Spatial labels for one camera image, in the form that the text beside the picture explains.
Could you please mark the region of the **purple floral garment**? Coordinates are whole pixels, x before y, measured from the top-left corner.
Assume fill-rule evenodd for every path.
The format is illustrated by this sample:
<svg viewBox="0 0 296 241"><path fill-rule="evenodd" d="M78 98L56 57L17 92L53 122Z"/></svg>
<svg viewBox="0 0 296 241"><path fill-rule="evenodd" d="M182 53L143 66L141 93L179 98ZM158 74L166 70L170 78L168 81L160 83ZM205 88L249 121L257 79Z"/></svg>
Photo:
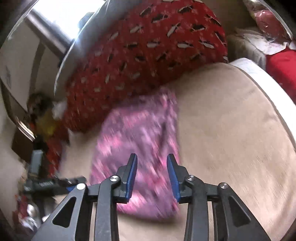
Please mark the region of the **purple floral garment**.
<svg viewBox="0 0 296 241"><path fill-rule="evenodd" d="M137 175L128 204L119 212L139 218L172 218L179 210L171 190L167 156L179 158L175 93L161 88L113 108L98 135L89 183L98 184L137 155Z"/></svg>

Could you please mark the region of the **yellow box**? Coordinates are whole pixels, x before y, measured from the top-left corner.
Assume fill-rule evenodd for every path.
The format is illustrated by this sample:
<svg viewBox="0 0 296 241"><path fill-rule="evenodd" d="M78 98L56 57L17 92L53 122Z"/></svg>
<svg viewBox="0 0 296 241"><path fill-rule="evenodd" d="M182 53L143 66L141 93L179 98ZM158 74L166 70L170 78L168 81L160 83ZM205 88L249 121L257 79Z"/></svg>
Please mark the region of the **yellow box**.
<svg viewBox="0 0 296 241"><path fill-rule="evenodd" d="M36 132L43 139L48 140L55 132L57 126L56 120L53 118L51 109L48 109L42 116L36 119Z"/></svg>

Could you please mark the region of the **grey pillow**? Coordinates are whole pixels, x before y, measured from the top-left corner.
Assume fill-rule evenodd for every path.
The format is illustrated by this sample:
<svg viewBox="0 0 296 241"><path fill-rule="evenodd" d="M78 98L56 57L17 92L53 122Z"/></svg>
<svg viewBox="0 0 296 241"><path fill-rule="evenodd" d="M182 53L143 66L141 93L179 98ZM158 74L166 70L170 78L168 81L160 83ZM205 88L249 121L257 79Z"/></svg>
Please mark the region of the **grey pillow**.
<svg viewBox="0 0 296 241"><path fill-rule="evenodd" d="M75 68L80 64L98 40L117 20L140 4L134 1L106 1L86 22L78 37L66 53L55 78L54 99L61 100L66 96L65 86Z"/></svg>

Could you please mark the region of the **red cushion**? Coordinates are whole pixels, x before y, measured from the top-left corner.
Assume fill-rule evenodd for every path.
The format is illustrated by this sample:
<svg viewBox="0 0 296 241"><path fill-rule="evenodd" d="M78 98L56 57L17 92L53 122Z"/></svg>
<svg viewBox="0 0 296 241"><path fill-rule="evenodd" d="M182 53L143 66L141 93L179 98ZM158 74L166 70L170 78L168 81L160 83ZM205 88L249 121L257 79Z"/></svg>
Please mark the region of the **red cushion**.
<svg viewBox="0 0 296 241"><path fill-rule="evenodd" d="M296 96L296 52L286 48L274 55L266 56L266 72L275 79L295 103Z"/></svg>

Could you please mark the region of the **window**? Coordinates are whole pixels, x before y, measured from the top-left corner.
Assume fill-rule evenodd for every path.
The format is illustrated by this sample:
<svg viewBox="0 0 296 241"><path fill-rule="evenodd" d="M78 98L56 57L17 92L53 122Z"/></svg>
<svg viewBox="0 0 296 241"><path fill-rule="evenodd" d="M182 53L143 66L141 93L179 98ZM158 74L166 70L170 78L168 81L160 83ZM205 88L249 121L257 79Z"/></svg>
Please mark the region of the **window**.
<svg viewBox="0 0 296 241"><path fill-rule="evenodd" d="M58 57L64 56L105 1L36 1L26 23Z"/></svg>

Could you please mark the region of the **plastic bag with toys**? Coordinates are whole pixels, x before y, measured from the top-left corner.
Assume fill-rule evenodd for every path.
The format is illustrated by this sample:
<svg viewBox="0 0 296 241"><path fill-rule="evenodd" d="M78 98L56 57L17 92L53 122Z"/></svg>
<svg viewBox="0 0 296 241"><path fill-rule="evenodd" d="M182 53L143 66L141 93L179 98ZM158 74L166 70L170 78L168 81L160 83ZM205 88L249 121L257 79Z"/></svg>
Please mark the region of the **plastic bag with toys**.
<svg viewBox="0 0 296 241"><path fill-rule="evenodd" d="M293 33L283 18L266 2L243 0L258 28L269 38L277 40L293 40Z"/></svg>

